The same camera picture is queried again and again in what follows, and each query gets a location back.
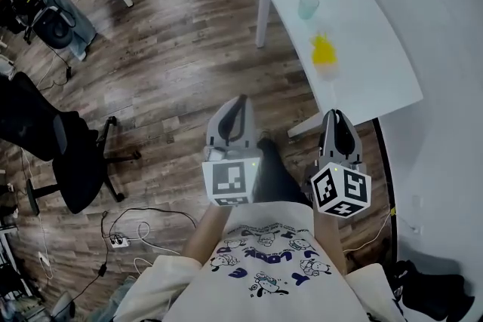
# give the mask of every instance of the chair base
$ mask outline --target chair base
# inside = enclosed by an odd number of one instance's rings
[[[100,135],[100,137],[97,139],[97,149],[102,154],[104,154],[104,148],[106,147],[106,140],[107,140],[107,134],[109,132],[109,127],[110,125],[116,126],[117,123],[118,123],[117,118],[112,116],[112,117],[109,117],[106,123],[104,124],[103,132]],[[127,157],[104,158],[104,160],[106,164],[115,164],[118,162],[139,160],[140,158],[141,158],[141,154],[138,151],[135,151]],[[108,188],[112,198],[114,198],[114,200],[117,203],[120,203],[125,199],[125,196],[122,193],[117,193],[115,191],[114,186],[111,183],[111,179],[109,178],[109,175],[107,173],[104,176],[103,182]],[[40,209],[38,208],[37,199],[43,196],[50,195],[51,193],[54,193],[56,191],[59,191],[60,187],[58,186],[58,184],[54,184],[52,186],[45,186],[45,187],[34,189],[32,181],[28,179],[26,190],[27,190],[27,196],[29,197],[30,207],[32,208],[33,213],[36,216],[38,216],[38,214],[40,213]]]

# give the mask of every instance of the clear plastic cup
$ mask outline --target clear plastic cup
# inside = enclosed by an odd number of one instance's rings
[[[308,20],[314,16],[320,2],[318,0],[300,0],[299,1],[299,17]]]

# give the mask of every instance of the person's arm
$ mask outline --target person's arm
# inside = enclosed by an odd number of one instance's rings
[[[231,207],[210,204],[195,233],[186,241],[181,256],[193,258],[205,265],[221,239],[231,212]]]
[[[346,257],[340,243],[337,217],[320,213],[314,203],[314,236],[342,275],[347,274]]]

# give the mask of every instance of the floor outlet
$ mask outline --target floor outlet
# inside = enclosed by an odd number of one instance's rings
[[[129,247],[129,240],[127,238],[113,238],[111,239],[112,248]]]

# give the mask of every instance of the white t-shirt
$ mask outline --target white t-shirt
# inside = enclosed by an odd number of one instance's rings
[[[313,213],[305,205],[233,208],[204,267],[194,259],[160,256],[128,292],[114,321],[359,322],[370,320],[369,312],[372,320],[404,321],[383,273],[380,283],[382,269],[359,275],[355,287],[365,295],[358,298],[348,280],[355,273],[344,278],[312,235]],[[368,305],[373,297],[376,305]]]

